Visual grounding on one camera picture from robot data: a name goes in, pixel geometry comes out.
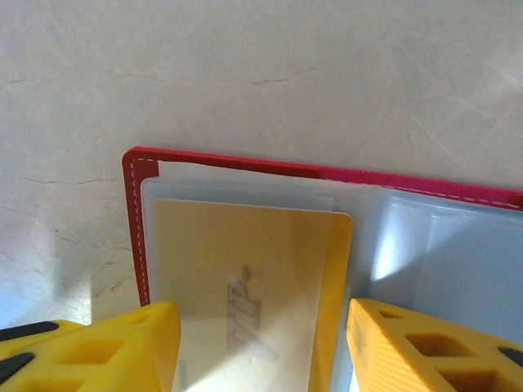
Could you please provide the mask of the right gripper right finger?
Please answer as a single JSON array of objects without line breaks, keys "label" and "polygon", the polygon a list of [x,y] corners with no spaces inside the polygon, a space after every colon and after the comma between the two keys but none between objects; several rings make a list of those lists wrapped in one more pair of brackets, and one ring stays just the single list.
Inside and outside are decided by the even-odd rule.
[{"label": "right gripper right finger", "polygon": [[367,298],[346,338],[360,392],[523,392],[523,346]]}]

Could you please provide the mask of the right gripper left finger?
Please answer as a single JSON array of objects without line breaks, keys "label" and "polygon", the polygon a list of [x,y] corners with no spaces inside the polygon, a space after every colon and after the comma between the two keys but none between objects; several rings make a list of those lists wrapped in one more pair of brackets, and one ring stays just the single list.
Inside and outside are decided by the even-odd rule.
[{"label": "right gripper left finger", "polygon": [[171,392],[180,340],[173,301],[0,329],[0,392]]}]

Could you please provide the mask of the red card holder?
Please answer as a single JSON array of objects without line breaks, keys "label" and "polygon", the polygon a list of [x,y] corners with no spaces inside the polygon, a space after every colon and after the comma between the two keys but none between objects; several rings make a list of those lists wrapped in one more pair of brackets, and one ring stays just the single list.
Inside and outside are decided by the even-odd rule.
[{"label": "red card holder", "polygon": [[345,333],[358,296],[502,337],[523,356],[523,189],[151,147],[128,150],[122,165],[143,305],[160,298],[161,198],[345,212],[354,231],[329,392],[359,392]]}]

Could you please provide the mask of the gold credit card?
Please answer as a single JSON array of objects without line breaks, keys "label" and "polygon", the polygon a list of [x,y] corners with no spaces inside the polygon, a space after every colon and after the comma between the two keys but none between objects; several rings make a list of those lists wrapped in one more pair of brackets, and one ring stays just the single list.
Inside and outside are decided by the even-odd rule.
[{"label": "gold credit card", "polygon": [[172,392],[329,392],[347,214],[164,198],[151,218],[150,295],[181,315]]}]

